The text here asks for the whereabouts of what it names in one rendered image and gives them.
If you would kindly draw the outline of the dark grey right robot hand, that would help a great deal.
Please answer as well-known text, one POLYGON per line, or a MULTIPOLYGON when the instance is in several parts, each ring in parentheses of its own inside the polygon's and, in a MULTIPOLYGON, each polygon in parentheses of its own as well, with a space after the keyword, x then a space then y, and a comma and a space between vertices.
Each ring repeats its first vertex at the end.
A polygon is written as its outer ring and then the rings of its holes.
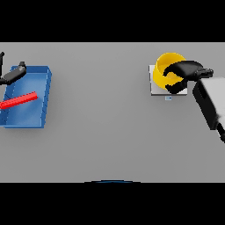
POLYGON ((171 94, 178 94, 186 89, 189 81, 198 82, 201 78, 209 78, 214 74, 212 69, 205 69, 201 63, 196 61, 174 62, 164 70, 163 76, 168 76, 170 72, 182 78, 182 81, 175 84, 165 85, 166 90, 171 94))

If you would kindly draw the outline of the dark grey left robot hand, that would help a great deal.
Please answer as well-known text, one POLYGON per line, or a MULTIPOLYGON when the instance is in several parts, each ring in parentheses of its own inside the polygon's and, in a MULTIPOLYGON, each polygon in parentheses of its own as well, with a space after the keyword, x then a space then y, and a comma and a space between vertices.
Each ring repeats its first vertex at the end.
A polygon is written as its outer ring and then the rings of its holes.
POLYGON ((4 52, 0 53, 0 85, 11 85, 26 74, 26 65, 24 62, 20 62, 19 65, 9 73, 2 76, 4 52))

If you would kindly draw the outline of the red beaker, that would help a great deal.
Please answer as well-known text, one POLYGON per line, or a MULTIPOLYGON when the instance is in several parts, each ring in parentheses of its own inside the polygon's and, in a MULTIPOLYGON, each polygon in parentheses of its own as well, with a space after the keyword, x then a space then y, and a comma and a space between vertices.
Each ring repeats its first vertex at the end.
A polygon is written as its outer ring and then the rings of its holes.
POLYGON ((21 104, 36 100, 37 98, 38 98, 38 95, 35 91, 31 93, 26 93, 25 95, 20 95, 14 98, 8 98, 0 102, 0 109, 3 110, 3 109, 11 108, 16 105, 21 105, 21 104))

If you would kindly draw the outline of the pale square measuring scale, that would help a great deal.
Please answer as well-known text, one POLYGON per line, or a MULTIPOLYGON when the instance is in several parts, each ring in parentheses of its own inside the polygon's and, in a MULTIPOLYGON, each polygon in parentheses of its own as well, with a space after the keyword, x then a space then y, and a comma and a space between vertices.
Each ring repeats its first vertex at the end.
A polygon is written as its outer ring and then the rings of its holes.
POLYGON ((155 66, 149 65, 149 83, 150 83, 150 93, 152 96, 164 96, 166 100, 172 100, 173 94, 169 93, 167 90, 160 88, 153 80, 153 70, 155 66))

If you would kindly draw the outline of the blue tray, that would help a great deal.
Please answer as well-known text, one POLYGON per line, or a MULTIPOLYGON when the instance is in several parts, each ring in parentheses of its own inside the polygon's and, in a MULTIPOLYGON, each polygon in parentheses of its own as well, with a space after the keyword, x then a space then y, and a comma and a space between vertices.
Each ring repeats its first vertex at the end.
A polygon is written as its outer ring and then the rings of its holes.
POLYGON ((27 66, 26 75, 5 87, 4 100, 35 91, 37 99, 0 110, 0 127, 43 128, 46 123, 47 102, 52 73, 48 66, 27 66))

